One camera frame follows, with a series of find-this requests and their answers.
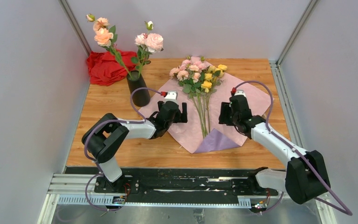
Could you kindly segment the yellow rose bunch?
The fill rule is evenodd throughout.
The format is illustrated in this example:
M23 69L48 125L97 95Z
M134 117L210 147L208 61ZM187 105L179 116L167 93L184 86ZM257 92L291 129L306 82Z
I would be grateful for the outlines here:
M204 106L205 125L207 133L211 132L210 101L216 87L222 84L222 78L228 67L224 64L217 66L209 65L204 73L204 79L201 83L202 101Z

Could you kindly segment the purple paper bouquet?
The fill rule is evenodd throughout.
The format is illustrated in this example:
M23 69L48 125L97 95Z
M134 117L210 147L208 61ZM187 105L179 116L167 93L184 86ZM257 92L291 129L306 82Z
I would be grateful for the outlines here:
M240 147L239 144L225 136L220 131L213 129L195 150L195 154L220 151Z

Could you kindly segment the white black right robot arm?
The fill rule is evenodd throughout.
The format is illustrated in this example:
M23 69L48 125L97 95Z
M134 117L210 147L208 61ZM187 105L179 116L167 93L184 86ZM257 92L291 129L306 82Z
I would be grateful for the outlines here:
M285 171L267 167L253 170L247 182L250 193L259 195L265 189L274 189L287 193L295 203L303 204L328 192L330 180L321 153L293 144L262 116L253 115L244 95L234 95L229 102L221 103L219 124L234 127L285 165Z

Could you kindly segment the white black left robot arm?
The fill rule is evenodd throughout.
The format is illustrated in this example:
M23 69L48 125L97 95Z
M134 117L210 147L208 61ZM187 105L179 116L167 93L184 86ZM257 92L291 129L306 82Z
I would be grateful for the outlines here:
M171 100L159 101L158 110L144 120L122 120L112 113L105 114L82 137L85 154L97 164L113 193L124 188L123 173L115 158L124 140L162 137L174 123L187 123L187 103L182 108Z

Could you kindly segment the black vase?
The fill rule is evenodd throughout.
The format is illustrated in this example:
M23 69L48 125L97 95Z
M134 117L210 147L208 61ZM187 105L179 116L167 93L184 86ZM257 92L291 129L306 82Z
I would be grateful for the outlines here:
M134 105L143 107L149 104L151 96L146 89L147 85L142 75L137 71L131 71L130 75L127 75L127 84L129 91L132 94L131 99Z

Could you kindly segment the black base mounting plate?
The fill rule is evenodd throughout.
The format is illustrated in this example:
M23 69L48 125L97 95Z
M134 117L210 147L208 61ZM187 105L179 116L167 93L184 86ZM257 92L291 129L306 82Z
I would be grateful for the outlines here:
M106 177L97 177L92 188L95 193L125 193L127 197L114 197L114 203L172 204L172 205L229 205L239 203L239 196L277 195L279 191L303 204L310 197L303 193L304 184L284 187L263 187L256 174L261 167L250 169L169 169L123 168L118 180L110 183Z

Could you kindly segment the pink rose stem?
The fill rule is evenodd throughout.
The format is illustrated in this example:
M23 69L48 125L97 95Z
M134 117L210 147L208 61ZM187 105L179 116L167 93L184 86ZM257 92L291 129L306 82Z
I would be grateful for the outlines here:
M135 37L135 45L138 50L136 57L132 57L131 61L136 65L135 70L138 71L139 76L142 74L143 67L151 63L149 57L152 54L164 50L164 39L162 35L153 33L154 24L152 21L145 21L147 32L141 33Z

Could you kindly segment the red crumpled cloth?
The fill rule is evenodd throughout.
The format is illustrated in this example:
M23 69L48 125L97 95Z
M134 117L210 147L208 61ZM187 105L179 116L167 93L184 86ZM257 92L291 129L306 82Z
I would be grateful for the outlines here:
M131 61L131 58L136 56L136 52L119 51L119 53L122 56L126 68L121 66L108 51L92 51L89 54L86 59L86 64L88 66L88 75L91 84L110 86L125 79L128 75L128 71L135 69L135 64Z

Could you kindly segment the peach rose stem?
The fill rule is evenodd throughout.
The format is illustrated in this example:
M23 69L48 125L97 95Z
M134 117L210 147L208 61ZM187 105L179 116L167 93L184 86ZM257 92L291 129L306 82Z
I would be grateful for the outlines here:
M93 30L95 32L94 40L97 44L110 52L120 66L122 66L127 74L131 77L130 70L125 65L121 53L117 50L115 43L117 41L116 26L110 27L109 20L104 17L96 18L93 14L87 14L88 22L93 23Z

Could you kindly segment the aluminium frame rail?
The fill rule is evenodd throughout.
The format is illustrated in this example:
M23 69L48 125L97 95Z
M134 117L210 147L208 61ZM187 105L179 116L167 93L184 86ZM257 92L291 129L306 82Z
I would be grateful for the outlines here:
M148 207L184 207L184 208L245 208L245 209L265 209L271 206L275 199L279 198L279 192L277 195L272 196L267 193L266 196L239 196L239 203L229 205L172 205L172 204L131 204L127 205L124 203L114 203L115 196L127 197L125 193L95 193L92 192L92 188L96 184L97 177L91 175L80 175L80 174L58 174L54 175L53 179L48 188L49 194L58 194L59 205L89 205L95 206L106 206L121 207L121 206L148 206Z

